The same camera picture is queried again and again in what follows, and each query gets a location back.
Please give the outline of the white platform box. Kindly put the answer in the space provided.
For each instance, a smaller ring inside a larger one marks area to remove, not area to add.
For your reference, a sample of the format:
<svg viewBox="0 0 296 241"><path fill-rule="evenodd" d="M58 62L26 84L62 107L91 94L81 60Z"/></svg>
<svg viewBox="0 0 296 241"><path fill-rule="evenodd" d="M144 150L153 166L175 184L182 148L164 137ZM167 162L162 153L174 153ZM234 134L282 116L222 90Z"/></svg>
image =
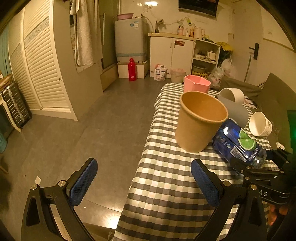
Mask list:
<svg viewBox="0 0 296 241"><path fill-rule="evenodd" d="M135 63L133 68L130 68L129 63L117 63L117 69L119 78L129 78L129 72L133 70L137 79L144 79L149 72L149 59Z"/></svg>

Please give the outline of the pink trash bin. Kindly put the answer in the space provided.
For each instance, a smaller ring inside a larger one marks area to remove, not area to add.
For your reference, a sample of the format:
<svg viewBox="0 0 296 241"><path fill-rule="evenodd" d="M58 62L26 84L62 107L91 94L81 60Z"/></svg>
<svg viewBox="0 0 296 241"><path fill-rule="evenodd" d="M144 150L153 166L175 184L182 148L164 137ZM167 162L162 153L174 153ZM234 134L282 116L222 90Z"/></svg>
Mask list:
<svg viewBox="0 0 296 241"><path fill-rule="evenodd" d="M184 69L172 69L171 70L171 81L172 83L183 83L186 71Z"/></svg>

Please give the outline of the white printed paper cup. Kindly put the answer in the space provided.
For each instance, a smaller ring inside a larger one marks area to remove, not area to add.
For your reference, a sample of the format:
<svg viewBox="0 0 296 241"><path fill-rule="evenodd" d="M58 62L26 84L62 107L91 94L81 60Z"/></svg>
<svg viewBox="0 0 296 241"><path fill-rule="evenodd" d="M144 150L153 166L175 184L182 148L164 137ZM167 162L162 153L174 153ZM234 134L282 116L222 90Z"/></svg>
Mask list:
<svg viewBox="0 0 296 241"><path fill-rule="evenodd" d="M256 137L267 137L271 134L273 125L264 113L257 111L250 118L249 129Z"/></svg>

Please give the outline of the red thermos bottle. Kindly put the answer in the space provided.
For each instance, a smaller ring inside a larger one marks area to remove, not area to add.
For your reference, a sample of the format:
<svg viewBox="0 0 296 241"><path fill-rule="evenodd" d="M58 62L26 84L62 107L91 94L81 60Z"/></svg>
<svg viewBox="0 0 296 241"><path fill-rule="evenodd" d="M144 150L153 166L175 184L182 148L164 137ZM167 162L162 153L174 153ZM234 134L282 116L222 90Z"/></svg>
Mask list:
<svg viewBox="0 0 296 241"><path fill-rule="evenodd" d="M129 81L137 80L137 66L133 58L129 59L128 78L129 78Z"/></svg>

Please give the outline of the dark green sofa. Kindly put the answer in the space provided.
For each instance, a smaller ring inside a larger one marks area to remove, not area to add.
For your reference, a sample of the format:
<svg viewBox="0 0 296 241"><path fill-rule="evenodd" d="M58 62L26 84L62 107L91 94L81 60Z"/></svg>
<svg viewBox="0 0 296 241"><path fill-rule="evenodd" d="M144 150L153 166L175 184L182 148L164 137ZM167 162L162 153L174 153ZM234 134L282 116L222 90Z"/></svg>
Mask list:
<svg viewBox="0 0 296 241"><path fill-rule="evenodd" d="M273 125L273 130L267 137L269 143L275 149L278 142L292 152L288 112L295 111L295 92L273 73L269 74L266 82L259 88L262 89L259 96L249 99L256 110L263 112Z"/></svg>

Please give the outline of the black suitcase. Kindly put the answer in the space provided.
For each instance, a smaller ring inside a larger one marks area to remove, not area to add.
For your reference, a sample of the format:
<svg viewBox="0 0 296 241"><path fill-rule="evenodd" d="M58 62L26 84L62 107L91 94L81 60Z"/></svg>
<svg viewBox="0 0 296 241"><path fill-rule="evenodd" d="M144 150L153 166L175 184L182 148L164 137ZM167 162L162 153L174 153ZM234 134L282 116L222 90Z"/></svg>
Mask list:
<svg viewBox="0 0 296 241"><path fill-rule="evenodd" d="M14 81L1 91L1 99L11 124L21 132L31 116Z"/></svg>

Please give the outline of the dark folded blanket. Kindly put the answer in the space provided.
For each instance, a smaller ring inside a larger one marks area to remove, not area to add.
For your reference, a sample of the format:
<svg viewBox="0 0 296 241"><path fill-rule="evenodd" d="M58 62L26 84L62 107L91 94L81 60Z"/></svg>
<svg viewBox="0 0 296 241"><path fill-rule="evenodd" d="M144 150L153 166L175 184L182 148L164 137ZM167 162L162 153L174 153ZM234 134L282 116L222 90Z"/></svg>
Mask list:
<svg viewBox="0 0 296 241"><path fill-rule="evenodd" d="M232 79L226 76L221 79L219 90L222 90L224 88L240 89L244 93L244 95L249 97L250 99L255 99L262 91L261 88L255 85Z"/></svg>

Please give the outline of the white plastic bags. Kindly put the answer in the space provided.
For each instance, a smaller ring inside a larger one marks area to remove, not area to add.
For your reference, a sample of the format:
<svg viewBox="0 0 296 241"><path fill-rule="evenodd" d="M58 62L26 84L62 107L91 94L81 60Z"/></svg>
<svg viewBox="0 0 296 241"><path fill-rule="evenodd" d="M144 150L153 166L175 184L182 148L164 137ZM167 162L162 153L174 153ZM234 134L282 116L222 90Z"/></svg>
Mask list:
<svg viewBox="0 0 296 241"><path fill-rule="evenodd" d="M221 66L216 67L208 77L211 87L219 87L224 76L234 78L236 75L235 67L232 65L232 59L225 59Z"/></svg>

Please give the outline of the white printed bag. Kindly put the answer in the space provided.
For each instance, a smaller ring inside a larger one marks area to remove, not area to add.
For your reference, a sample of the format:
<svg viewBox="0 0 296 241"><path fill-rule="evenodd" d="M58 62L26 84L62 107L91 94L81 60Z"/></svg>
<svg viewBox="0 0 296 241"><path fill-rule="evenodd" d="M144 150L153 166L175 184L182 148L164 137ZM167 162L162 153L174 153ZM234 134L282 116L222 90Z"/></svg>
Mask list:
<svg viewBox="0 0 296 241"><path fill-rule="evenodd" d="M154 80L164 81L167 74L167 68L165 65L156 65L154 68Z"/></svg>

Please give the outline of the metal faucet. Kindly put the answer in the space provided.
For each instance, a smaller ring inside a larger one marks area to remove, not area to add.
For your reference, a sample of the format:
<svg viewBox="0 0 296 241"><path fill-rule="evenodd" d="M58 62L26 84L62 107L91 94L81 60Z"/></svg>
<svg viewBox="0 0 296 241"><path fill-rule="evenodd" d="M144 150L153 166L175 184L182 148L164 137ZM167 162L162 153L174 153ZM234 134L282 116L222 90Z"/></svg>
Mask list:
<svg viewBox="0 0 296 241"><path fill-rule="evenodd" d="M164 20L163 19L161 19L161 20L156 20L156 23L155 23L155 33L159 33L159 26L160 25L162 25L162 24L164 24L165 22L164 22Z"/></svg>

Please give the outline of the blue cut plastic bottle cup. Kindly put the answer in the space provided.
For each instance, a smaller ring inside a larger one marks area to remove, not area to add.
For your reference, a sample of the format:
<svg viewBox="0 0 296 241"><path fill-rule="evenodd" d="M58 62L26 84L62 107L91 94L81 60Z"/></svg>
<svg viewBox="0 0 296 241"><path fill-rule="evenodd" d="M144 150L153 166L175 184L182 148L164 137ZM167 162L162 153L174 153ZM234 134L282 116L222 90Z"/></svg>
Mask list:
<svg viewBox="0 0 296 241"><path fill-rule="evenodd" d="M238 158L259 169L266 161L266 150L232 119L222 124L212 142L228 162L231 158Z"/></svg>

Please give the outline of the pink hexagonal cup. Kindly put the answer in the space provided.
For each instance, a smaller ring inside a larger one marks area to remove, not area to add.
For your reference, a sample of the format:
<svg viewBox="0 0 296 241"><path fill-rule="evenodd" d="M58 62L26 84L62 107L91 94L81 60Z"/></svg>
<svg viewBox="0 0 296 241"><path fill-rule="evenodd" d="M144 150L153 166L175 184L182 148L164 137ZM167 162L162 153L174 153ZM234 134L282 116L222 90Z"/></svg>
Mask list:
<svg viewBox="0 0 296 241"><path fill-rule="evenodd" d="M201 76L187 75L184 77L184 92L199 91L207 93L211 82Z"/></svg>

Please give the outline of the grey plastic cup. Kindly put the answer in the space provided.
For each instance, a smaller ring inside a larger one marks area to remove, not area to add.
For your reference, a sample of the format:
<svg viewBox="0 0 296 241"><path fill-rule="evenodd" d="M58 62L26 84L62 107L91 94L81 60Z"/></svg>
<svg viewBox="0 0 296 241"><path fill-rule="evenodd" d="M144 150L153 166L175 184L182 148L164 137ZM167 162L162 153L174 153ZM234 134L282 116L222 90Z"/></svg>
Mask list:
<svg viewBox="0 0 296 241"><path fill-rule="evenodd" d="M229 118L235 121L241 128L245 128L249 118L247 108L220 95L217 96L217 99L226 106Z"/></svg>

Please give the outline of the hanging white towel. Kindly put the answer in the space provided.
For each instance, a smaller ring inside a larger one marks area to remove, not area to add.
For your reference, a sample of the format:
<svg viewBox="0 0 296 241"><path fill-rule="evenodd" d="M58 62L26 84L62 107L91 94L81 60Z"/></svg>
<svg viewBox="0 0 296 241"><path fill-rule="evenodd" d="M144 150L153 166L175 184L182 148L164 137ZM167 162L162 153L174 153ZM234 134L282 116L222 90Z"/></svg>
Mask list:
<svg viewBox="0 0 296 241"><path fill-rule="evenodd" d="M76 65L91 66L102 58L99 1L70 1L74 21Z"/></svg>

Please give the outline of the white open shelf unit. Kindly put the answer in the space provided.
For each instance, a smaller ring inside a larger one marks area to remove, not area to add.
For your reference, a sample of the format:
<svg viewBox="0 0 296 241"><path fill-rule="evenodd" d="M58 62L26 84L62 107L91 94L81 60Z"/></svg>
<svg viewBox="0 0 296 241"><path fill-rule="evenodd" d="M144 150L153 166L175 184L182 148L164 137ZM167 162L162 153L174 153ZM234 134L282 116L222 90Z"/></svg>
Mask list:
<svg viewBox="0 0 296 241"><path fill-rule="evenodd" d="M218 67L221 46L202 39L196 39L192 61L192 74L210 74Z"/></svg>

